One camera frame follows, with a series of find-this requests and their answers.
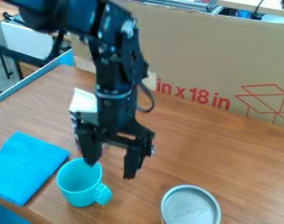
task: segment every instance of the robotic arm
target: robotic arm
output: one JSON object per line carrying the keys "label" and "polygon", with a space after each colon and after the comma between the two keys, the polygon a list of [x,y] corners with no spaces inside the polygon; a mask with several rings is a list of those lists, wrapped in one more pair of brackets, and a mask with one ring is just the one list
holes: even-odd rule
{"label": "robotic arm", "polygon": [[[142,56],[138,29],[132,15],[104,0],[8,0],[20,9],[23,20],[39,32],[68,30],[88,38],[96,66],[97,113],[73,114],[75,136],[85,161],[93,165],[104,143],[127,150],[124,178],[132,179],[145,157],[153,153],[155,134],[135,119],[136,110],[154,107],[150,91],[142,84],[148,64]],[[137,105],[137,87],[152,106]]]}

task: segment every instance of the cardboard box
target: cardboard box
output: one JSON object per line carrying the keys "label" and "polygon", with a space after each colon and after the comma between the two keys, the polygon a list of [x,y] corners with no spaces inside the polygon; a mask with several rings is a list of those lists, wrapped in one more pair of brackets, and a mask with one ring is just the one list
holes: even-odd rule
{"label": "cardboard box", "polygon": [[118,3],[142,28],[157,91],[284,126],[284,24]]}

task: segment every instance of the round metal container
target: round metal container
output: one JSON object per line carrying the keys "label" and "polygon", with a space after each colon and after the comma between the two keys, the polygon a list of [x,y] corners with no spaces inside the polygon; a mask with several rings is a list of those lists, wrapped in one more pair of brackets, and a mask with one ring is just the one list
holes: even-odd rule
{"label": "round metal container", "polygon": [[165,224],[219,224],[221,212],[216,199],[195,185],[178,185],[163,196],[161,216]]}

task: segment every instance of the blue cloth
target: blue cloth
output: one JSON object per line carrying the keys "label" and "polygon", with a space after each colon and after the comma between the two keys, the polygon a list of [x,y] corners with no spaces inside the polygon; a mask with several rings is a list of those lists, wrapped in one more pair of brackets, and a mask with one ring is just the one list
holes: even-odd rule
{"label": "blue cloth", "polygon": [[0,197],[23,206],[68,155],[57,146],[14,133],[0,150]]}
{"label": "blue cloth", "polygon": [[0,224],[5,223],[30,224],[29,221],[0,205]]}

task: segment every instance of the black cable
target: black cable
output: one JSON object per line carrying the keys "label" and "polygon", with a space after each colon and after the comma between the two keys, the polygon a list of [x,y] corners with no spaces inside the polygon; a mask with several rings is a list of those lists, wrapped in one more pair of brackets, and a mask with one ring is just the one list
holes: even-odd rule
{"label": "black cable", "polygon": [[252,14],[252,18],[256,17],[257,11],[259,10],[259,7],[261,6],[261,4],[264,2],[264,0],[261,0],[260,3],[257,5],[256,10],[254,11],[254,13]]}
{"label": "black cable", "polygon": [[151,111],[153,110],[153,108],[155,107],[155,101],[154,101],[154,97],[153,97],[153,95],[152,95],[152,93],[151,93],[151,90],[149,90],[149,89],[145,86],[145,84],[143,84],[142,82],[140,83],[140,87],[141,87],[143,93],[144,93],[145,95],[147,95],[148,98],[151,100],[151,107],[149,107],[149,108],[141,108],[139,105],[135,105],[135,106],[136,106],[136,109],[139,110],[139,111],[141,111],[141,112],[144,112],[144,113],[151,112]]}

